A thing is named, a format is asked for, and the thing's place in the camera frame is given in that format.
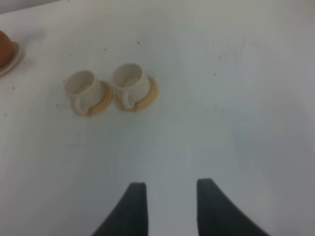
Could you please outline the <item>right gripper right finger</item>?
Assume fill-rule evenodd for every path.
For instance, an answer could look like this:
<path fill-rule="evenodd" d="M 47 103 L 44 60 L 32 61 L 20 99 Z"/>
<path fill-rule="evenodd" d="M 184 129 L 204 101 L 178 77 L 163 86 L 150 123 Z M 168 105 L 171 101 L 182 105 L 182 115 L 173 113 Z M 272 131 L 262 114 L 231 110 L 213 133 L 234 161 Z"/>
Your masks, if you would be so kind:
<path fill-rule="evenodd" d="M 197 228 L 200 236 L 266 236 L 210 178 L 199 179 Z"/>

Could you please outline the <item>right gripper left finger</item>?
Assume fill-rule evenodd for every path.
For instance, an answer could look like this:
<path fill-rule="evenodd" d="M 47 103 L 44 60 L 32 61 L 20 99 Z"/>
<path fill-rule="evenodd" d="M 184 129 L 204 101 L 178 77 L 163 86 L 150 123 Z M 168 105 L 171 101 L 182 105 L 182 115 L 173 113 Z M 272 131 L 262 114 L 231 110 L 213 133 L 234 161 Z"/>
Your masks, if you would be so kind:
<path fill-rule="evenodd" d="M 93 233 L 94 236 L 147 236 L 149 216 L 147 188 L 143 182 L 131 183 L 119 202 Z"/>

